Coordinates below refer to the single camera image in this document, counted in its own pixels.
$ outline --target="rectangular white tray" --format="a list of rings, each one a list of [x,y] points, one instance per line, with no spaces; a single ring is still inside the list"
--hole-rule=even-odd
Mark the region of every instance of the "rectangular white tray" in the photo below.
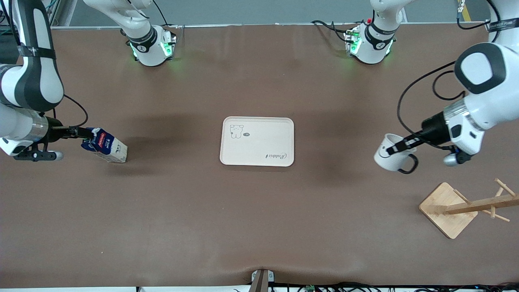
[[[226,165],[291,166],[294,163],[294,122],[287,117],[226,118],[220,161]]]

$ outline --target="table surface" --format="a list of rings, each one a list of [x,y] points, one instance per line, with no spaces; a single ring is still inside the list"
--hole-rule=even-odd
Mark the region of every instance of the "table surface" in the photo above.
[[[258,268],[277,282],[374,285],[518,281],[517,209],[480,214],[455,240],[419,210],[441,182],[471,200],[494,178],[519,191],[516,123],[485,135],[472,161],[445,167],[421,146],[412,175],[373,161],[387,132],[405,136],[395,109],[414,79],[453,61],[483,30],[404,25],[378,65],[350,59],[315,26],[177,31],[175,60],[134,62],[118,31],[53,31],[65,92],[129,147],[109,164],[61,140],[56,163],[0,155],[0,287],[229,285]],[[448,103],[432,77],[413,88],[403,118],[414,129]],[[455,95],[453,76],[439,91]],[[81,111],[64,100],[58,118]],[[222,165],[228,116],[289,117],[288,168]]]

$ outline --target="mug handle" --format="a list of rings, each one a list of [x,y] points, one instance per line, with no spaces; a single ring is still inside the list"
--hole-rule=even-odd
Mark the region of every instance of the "mug handle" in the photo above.
[[[415,171],[415,169],[418,167],[418,158],[413,155],[413,154],[409,154],[409,157],[411,157],[414,161],[414,165],[413,167],[411,167],[410,170],[403,170],[402,168],[400,168],[398,171],[405,174],[405,175],[408,175],[410,173],[412,173],[413,171]]]

